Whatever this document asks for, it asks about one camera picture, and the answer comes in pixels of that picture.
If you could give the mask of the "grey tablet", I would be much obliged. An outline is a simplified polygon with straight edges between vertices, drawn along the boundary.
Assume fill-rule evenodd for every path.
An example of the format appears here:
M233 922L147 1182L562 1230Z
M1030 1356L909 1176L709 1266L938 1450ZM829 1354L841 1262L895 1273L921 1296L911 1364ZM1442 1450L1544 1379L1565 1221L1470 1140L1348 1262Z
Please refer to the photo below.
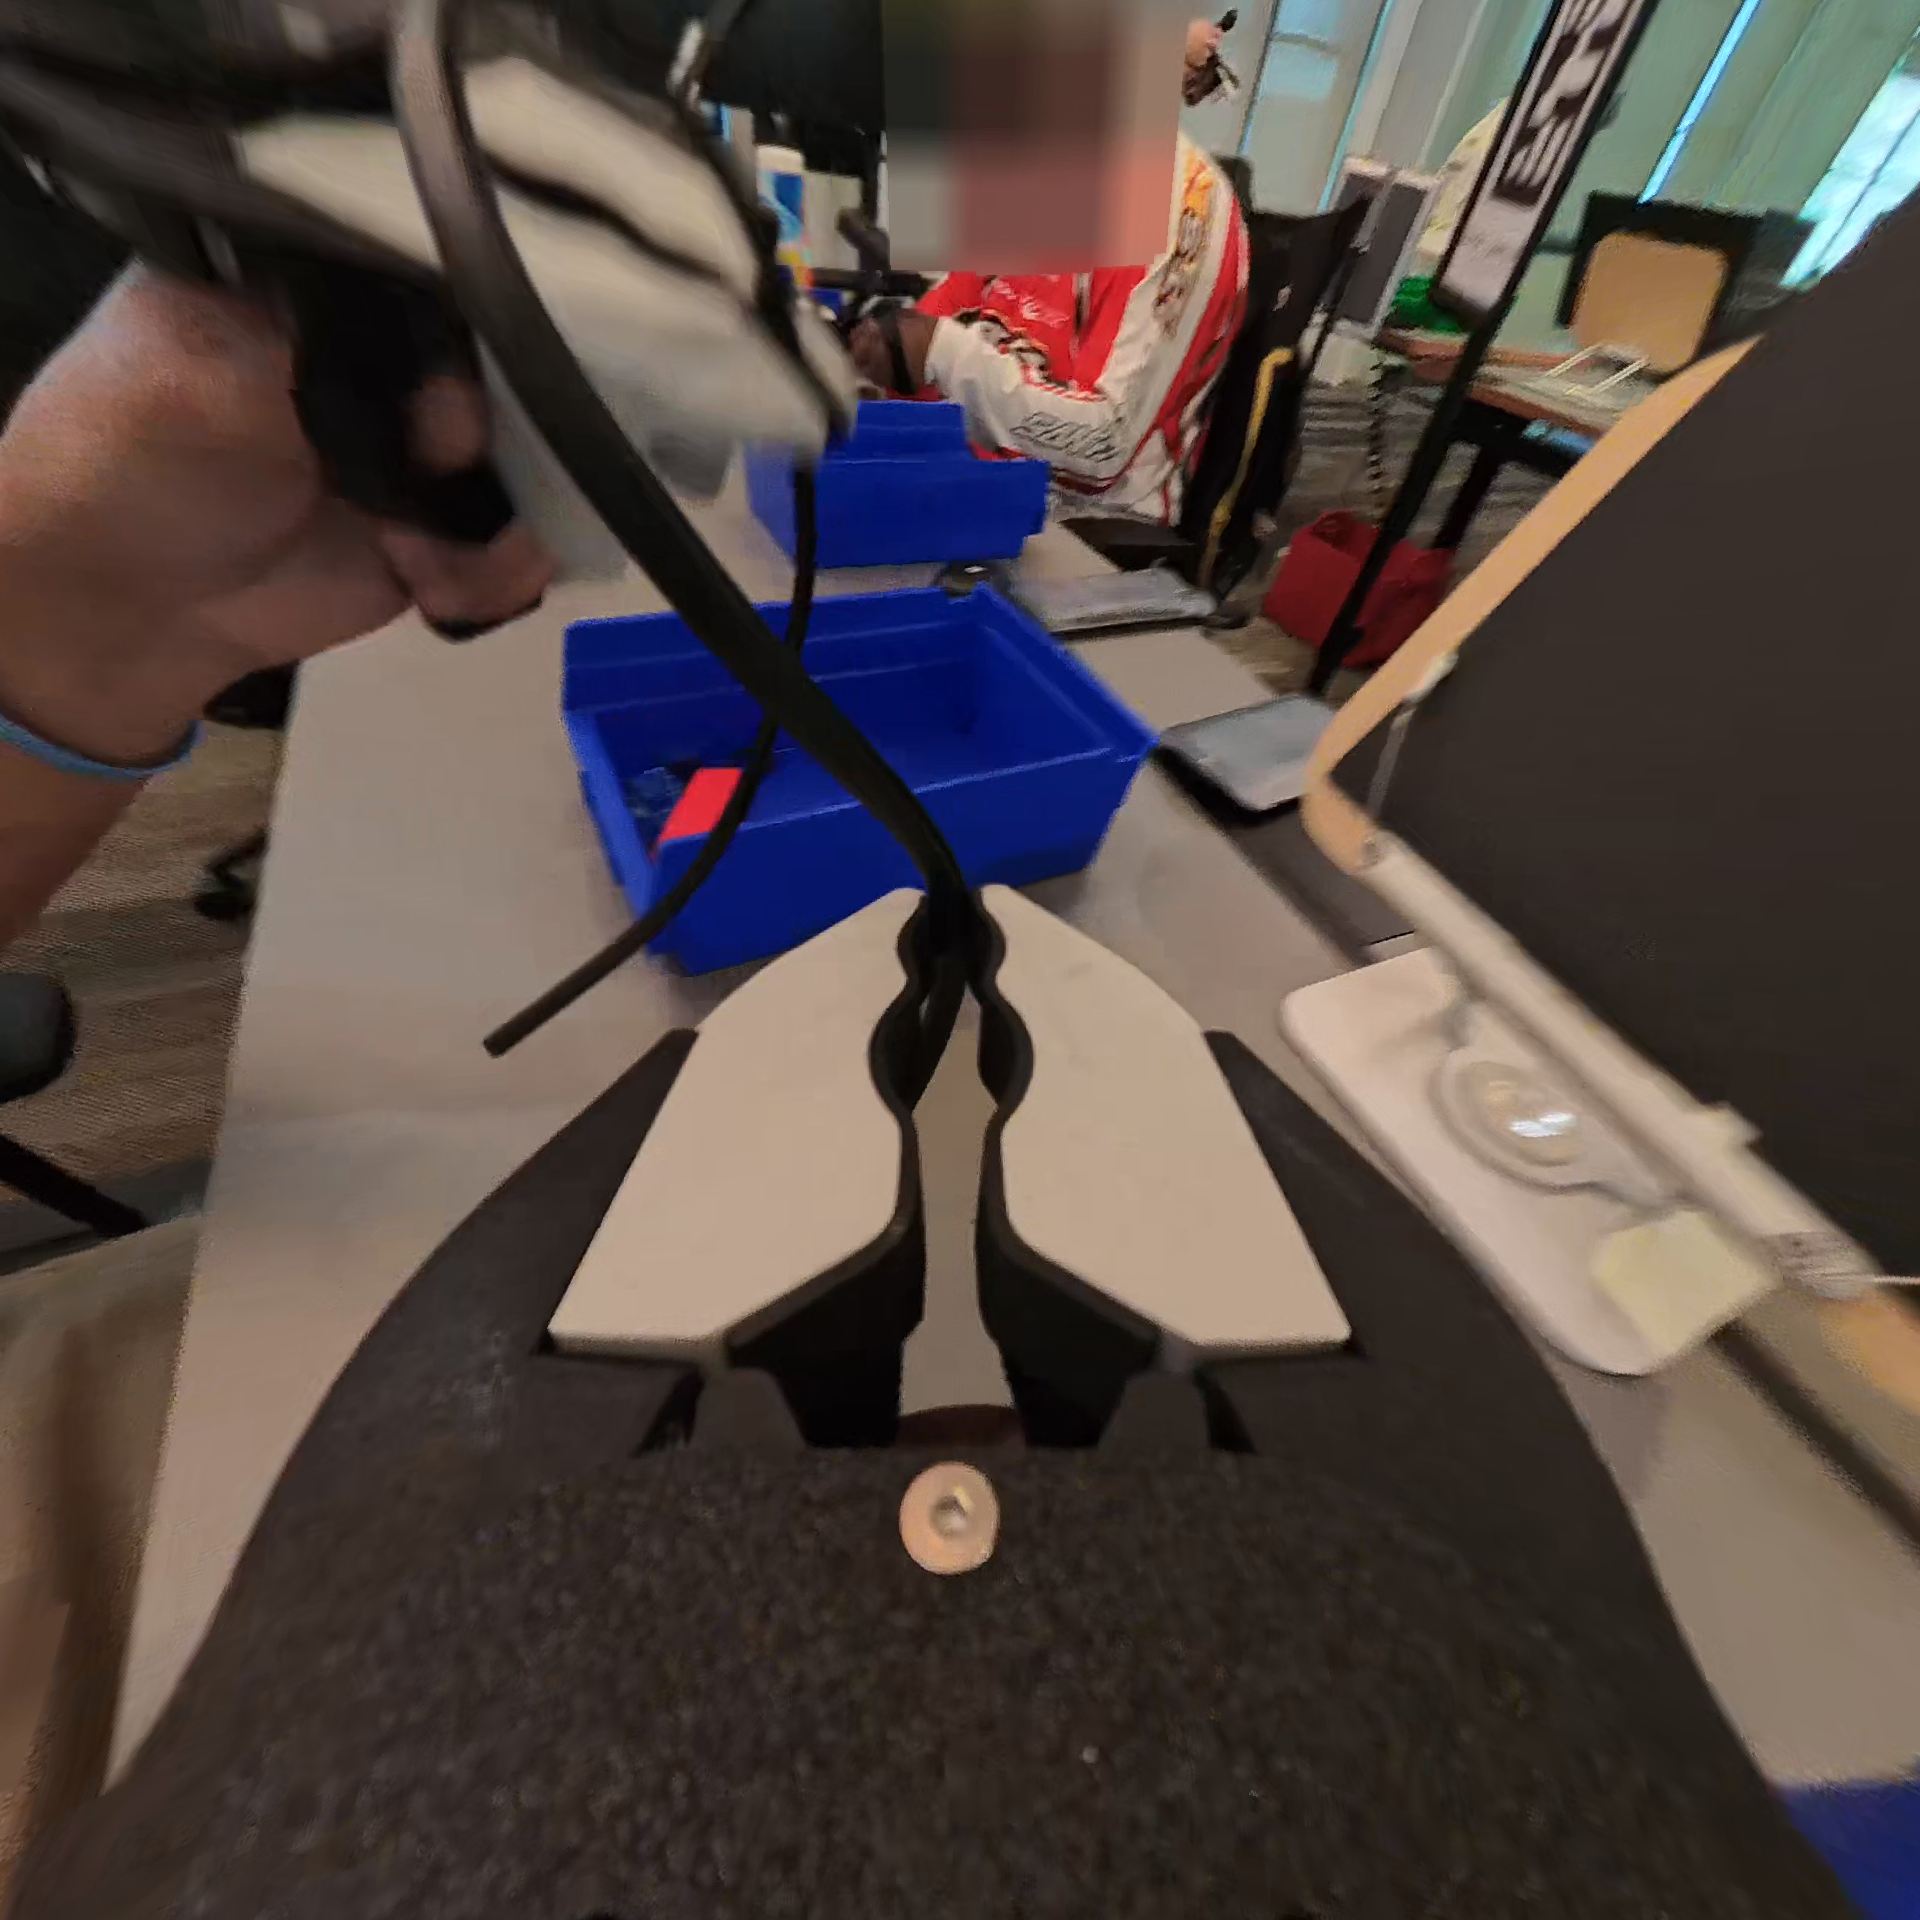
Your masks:
M1058 581L1020 581L1015 596L1055 638L1207 626L1219 603L1181 574L1152 567Z
M1337 708L1309 693L1261 702L1167 728L1156 763L1195 796L1246 819L1297 808Z

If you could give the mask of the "red plastic block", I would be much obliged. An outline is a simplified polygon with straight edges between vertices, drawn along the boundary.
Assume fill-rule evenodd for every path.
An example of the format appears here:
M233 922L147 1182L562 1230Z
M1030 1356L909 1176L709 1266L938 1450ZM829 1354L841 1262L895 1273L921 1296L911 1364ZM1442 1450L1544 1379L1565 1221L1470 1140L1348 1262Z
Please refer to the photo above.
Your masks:
M710 838L745 782L745 769L738 765L690 766L679 772L687 780L685 796L659 838L644 843L655 859L661 859L663 851L677 851Z

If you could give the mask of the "red bag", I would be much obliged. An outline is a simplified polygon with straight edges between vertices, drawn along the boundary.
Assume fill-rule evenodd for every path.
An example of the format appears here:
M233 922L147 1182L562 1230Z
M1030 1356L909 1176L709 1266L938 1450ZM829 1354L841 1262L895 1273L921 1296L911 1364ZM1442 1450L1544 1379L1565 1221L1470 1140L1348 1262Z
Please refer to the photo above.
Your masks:
M1289 542L1261 615L1297 642L1321 650L1333 634L1371 553L1378 526L1347 508L1312 516ZM1390 661L1427 624L1453 591L1456 555L1418 541L1398 541L1371 588L1347 671Z

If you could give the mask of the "white stand base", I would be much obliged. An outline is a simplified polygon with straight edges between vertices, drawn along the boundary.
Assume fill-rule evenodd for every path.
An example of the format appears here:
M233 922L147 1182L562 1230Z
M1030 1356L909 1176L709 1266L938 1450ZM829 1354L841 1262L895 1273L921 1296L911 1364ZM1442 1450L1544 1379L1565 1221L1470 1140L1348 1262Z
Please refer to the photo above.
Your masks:
M1500 1304L1573 1366L1661 1374L1782 1290L1432 954L1307 986L1278 1021Z

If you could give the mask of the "wooden workbench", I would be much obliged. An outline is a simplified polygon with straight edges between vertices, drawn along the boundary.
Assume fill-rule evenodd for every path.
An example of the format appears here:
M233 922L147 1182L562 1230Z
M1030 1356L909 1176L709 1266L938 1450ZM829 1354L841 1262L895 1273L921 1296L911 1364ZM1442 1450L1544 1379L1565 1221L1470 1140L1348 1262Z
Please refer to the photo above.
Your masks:
M1537 351L1491 349L1476 362L1463 399L1445 401L1456 365L1469 349L1464 335L1435 335L1385 327L1371 346L1380 371L1405 375L1432 392L1430 423L1445 427L1441 452L1416 452L1405 470L1383 523L1408 538L1454 449L1472 452L1430 546L1454 555L1474 528L1497 483L1519 469L1560 483L1658 383L1638 365L1596 373L1599 360L1579 351L1565 356Z

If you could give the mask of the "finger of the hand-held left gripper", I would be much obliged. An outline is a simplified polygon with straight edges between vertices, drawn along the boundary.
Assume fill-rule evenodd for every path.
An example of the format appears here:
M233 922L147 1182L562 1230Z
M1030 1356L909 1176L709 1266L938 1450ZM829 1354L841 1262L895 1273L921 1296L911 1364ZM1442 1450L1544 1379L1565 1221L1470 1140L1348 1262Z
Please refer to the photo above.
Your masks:
M618 257L729 290L760 278L749 220L714 167L648 119L535 62L469 69L464 107L515 243L608 243Z
M253 185L440 273L398 132L245 132L239 163ZM516 186L498 203L565 344L637 445L819 454L852 425L858 380L830 325L801 312L798 353L787 353L756 315L750 260L721 263L697 238L683 253L710 268L698 276L644 253L603 208L562 208Z

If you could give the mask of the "person's left hand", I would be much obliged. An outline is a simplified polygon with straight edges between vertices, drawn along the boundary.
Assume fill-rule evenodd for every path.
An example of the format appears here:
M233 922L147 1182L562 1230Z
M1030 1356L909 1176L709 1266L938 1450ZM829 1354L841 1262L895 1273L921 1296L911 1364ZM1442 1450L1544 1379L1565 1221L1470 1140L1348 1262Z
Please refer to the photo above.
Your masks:
M510 623L552 581L516 525L473 546L351 506L301 425L277 322L145 266L4 430L4 719L90 763L157 766L249 672L413 612Z

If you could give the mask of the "person's left forearm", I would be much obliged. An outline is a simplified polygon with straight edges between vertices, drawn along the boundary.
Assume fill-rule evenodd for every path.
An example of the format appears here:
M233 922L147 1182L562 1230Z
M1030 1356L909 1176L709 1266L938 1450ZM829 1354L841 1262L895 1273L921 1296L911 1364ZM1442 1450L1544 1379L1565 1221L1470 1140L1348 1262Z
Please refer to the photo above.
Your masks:
M12 719L86 756L145 763L164 755L194 719L180 722L66 716ZM2 949L29 932L133 804L157 782L113 785L49 772L2 744Z

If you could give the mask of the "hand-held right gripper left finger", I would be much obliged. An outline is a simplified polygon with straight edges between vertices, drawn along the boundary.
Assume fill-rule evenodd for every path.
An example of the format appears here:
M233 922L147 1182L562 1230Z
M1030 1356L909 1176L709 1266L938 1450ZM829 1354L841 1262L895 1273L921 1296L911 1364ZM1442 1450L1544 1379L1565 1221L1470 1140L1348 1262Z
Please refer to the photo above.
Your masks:
M703 1019L547 1323L554 1356L765 1374L811 1447L898 1440L929 1293L927 907L892 891Z

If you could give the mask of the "blue wristband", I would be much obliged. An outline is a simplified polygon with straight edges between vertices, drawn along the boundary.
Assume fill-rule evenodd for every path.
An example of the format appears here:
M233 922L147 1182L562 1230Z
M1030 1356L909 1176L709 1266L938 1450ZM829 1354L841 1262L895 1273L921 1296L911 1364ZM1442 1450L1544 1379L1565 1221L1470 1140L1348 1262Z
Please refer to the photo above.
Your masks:
M204 725L194 722L176 742L157 759L119 763L86 755L2 715L2 747L24 761L73 780L114 787L145 787L187 765L204 739Z

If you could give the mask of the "red and white racing suit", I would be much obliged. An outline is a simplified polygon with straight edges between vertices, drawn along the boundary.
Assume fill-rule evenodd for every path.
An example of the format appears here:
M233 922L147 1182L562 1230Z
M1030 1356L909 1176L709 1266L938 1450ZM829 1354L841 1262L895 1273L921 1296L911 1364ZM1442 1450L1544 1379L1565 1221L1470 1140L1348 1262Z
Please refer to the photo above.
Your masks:
M1172 528L1249 289L1237 191L1179 135L1165 253L1083 275L943 276L917 304L925 392L965 412L978 452L1043 462L1060 514Z

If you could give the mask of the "small tan board black frame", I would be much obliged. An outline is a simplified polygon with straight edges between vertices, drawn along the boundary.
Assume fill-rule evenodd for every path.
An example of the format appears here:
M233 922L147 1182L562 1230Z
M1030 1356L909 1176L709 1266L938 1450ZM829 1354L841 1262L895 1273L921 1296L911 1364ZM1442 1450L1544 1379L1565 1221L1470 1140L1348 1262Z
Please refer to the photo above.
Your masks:
M1595 192L1555 320L1583 353L1682 373L1725 336L1743 283L1764 265L1769 225L1766 212Z

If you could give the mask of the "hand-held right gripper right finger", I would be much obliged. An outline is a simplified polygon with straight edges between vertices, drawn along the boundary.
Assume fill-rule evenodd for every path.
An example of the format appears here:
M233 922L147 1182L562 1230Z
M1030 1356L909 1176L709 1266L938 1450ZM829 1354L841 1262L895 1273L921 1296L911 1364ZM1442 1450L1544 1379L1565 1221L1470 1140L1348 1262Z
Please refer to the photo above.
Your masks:
M1092 1447L1137 1381L1347 1349L1210 1034L1019 891L976 916L976 1299L1028 1433Z

